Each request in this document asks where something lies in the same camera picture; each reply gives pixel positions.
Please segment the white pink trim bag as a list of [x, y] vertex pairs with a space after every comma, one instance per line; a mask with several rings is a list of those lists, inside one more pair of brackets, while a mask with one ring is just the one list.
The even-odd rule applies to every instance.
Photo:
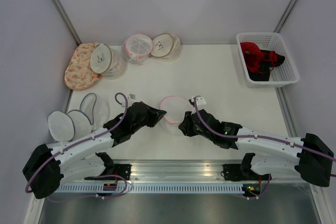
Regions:
[[160, 102], [159, 109], [166, 111], [159, 122], [162, 129], [171, 135], [183, 135], [178, 126], [183, 122], [185, 112], [192, 110], [191, 104], [181, 97], [171, 95]]

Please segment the white mesh bag blue zipper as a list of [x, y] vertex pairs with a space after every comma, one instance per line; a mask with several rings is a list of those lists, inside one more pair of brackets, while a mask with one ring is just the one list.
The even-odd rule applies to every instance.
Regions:
[[51, 137], [57, 142], [70, 142], [102, 127], [110, 116], [107, 102], [95, 93], [88, 93], [78, 109], [67, 113], [54, 111], [48, 116]]

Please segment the red bra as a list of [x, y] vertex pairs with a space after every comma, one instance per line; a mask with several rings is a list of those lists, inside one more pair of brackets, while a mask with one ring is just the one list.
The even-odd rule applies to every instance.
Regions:
[[240, 47], [250, 72], [266, 74], [276, 67], [278, 56], [275, 51], [264, 52], [253, 42], [241, 42]]

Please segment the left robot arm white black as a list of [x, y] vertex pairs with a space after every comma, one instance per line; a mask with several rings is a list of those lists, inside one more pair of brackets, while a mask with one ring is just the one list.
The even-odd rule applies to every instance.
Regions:
[[143, 127], [155, 127], [165, 110], [135, 102], [103, 127], [78, 140], [37, 146], [23, 168], [26, 193], [43, 199], [59, 186], [88, 177], [114, 176], [112, 160], [102, 151], [128, 141]]

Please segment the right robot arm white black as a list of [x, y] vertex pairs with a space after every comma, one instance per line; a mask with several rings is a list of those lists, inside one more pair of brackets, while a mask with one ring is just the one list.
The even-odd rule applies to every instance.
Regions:
[[256, 175], [300, 176], [304, 181], [329, 187], [333, 151], [316, 135], [278, 137], [253, 131], [240, 124], [221, 122], [204, 109], [185, 112], [179, 130], [189, 137], [200, 135], [220, 148], [245, 152], [239, 172], [245, 179]]

